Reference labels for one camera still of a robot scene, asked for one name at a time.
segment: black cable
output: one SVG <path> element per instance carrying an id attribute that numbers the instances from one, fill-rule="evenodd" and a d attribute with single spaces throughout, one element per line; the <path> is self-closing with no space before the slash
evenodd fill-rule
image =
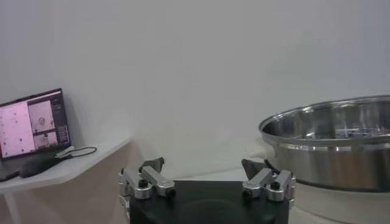
<path id="1" fill-rule="evenodd" d="M 81 155 L 76 155 L 76 156 L 70 154 L 70 153 L 72 153 L 72 152 L 78 152 L 78 151 L 85 150 L 85 149 L 93 149 L 93 150 L 92 150 L 91 152 L 87 152 L 87 153 L 84 153 L 84 154 L 81 154 Z M 88 146 L 88 147 L 82 147 L 82 148 L 79 148 L 79 149 L 70 150 L 70 151 L 66 152 L 66 153 L 61 157 L 61 159 L 66 160 L 66 159 L 72 159 L 72 158 L 75 158 L 75 157 L 86 156 L 86 155 L 89 155 L 89 154 L 92 154 L 92 153 L 96 152 L 97 149 L 98 149 L 98 148 L 96 148 L 96 147 Z"/>

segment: white table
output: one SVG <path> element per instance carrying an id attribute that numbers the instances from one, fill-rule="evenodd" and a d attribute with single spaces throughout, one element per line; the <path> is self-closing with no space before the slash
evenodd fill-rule
<path id="1" fill-rule="evenodd" d="M 118 151 L 132 140 L 129 133 L 118 133 L 107 138 L 104 142 L 90 145 L 97 147 L 97 151 L 88 156 L 73 158 L 61 162 L 49 170 L 30 178 L 16 177 L 0 183 L 0 194 L 4 194 L 10 211 L 13 224 L 21 224 L 20 213 L 14 197 L 15 192 L 39 187 L 62 184 L 84 173 L 112 153 Z"/>

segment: white shelf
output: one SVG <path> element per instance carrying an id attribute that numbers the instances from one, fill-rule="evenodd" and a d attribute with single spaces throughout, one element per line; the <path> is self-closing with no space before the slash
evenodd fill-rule
<path id="1" fill-rule="evenodd" d="M 107 138 L 104 142 L 96 145 L 97 151 L 88 156 L 69 159 L 50 168 L 49 170 L 38 174 L 34 177 L 20 178 L 1 182 L 0 194 L 12 193 L 16 191 L 25 191 L 38 187 L 45 187 L 55 184 L 61 184 L 72 180 L 73 178 L 84 173 L 89 168 L 96 165 L 112 153 L 128 144 L 132 140 L 132 135 L 128 133 L 119 133 Z"/>

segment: stainless steel pot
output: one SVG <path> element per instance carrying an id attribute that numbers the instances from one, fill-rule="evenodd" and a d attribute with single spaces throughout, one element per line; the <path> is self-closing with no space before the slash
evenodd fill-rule
<path id="1" fill-rule="evenodd" d="M 390 96 L 300 107 L 265 119 L 269 165 L 298 181 L 342 191 L 390 192 Z"/>

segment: metal bracket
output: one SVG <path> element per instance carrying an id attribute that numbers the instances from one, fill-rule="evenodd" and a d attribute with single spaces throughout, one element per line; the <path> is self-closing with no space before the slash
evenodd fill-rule
<path id="1" fill-rule="evenodd" d="M 152 196 L 152 185 L 142 179 L 137 171 L 132 169 L 122 170 L 123 186 L 121 186 L 121 188 L 124 193 L 129 193 L 126 186 L 127 183 L 130 185 L 131 194 L 133 194 L 136 199 L 145 200 Z"/>
<path id="2" fill-rule="evenodd" d="M 243 182 L 243 197 L 245 201 L 258 198 L 265 184 L 272 180 L 272 170 L 262 169 L 251 180 Z"/>
<path id="3" fill-rule="evenodd" d="M 246 202 L 258 198 L 266 191 L 268 200 L 289 200 L 290 208 L 295 203 L 296 179 L 290 171 L 283 170 L 278 175 L 269 168 L 261 169 L 251 180 L 243 182 L 243 199 Z"/>
<path id="4" fill-rule="evenodd" d="M 158 195 L 166 198 L 174 198 L 176 196 L 175 182 L 166 179 L 151 166 L 142 167 L 141 177 L 156 187 Z"/>
<path id="5" fill-rule="evenodd" d="M 290 171 L 282 170 L 276 179 L 267 184 L 267 198 L 271 201 L 283 201 L 287 198 L 290 207 L 294 204 L 296 179 Z"/>

